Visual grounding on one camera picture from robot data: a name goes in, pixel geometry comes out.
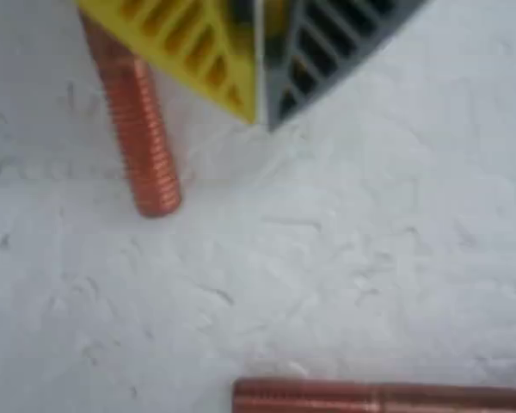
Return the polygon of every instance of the white surface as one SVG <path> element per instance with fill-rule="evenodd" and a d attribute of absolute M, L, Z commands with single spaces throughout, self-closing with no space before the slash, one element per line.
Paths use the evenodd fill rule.
<path fill-rule="evenodd" d="M 0 412 L 516 385 L 516 0 L 433 1 L 273 136 L 161 93 L 186 197 L 145 221 L 72 2 L 0 0 Z"/>

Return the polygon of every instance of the copper-colored screw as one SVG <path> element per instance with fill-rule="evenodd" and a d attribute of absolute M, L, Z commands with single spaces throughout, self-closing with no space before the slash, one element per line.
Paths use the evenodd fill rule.
<path fill-rule="evenodd" d="M 235 383 L 233 413 L 516 413 L 516 389 L 359 385 L 279 379 Z"/>
<path fill-rule="evenodd" d="M 172 213 L 181 203 L 180 183 L 151 69 L 82 13 L 81 18 L 136 206 L 149 218 Z"/>

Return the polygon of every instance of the yellow ridged part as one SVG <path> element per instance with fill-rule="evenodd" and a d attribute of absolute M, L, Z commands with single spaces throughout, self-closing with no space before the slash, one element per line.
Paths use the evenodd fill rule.
<path fill-rule="evenodd" d="M 253 28 L 228 0 L 77 0 L 118 40 L 176 79 L 255 121 Z"/>

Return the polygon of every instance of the gray ridged part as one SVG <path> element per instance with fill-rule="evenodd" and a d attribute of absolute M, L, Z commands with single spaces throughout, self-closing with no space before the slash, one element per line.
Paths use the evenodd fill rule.
<path fill-rule="evenodd" d="M 292 7 L 287 36 L 266 42 L 267 111 L 272 130 L 346 77 L 426 2 L 286 1 Z"/>

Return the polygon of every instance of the bolt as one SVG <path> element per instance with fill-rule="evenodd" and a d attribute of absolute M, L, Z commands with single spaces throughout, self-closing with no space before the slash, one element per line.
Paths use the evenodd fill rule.
<path fill-rule="evenodd" d="M 81 19 L 136 207 L 148 218 L 172 213 L 181 204 L 180 183 L 151 68 L 82 13 Z"/>

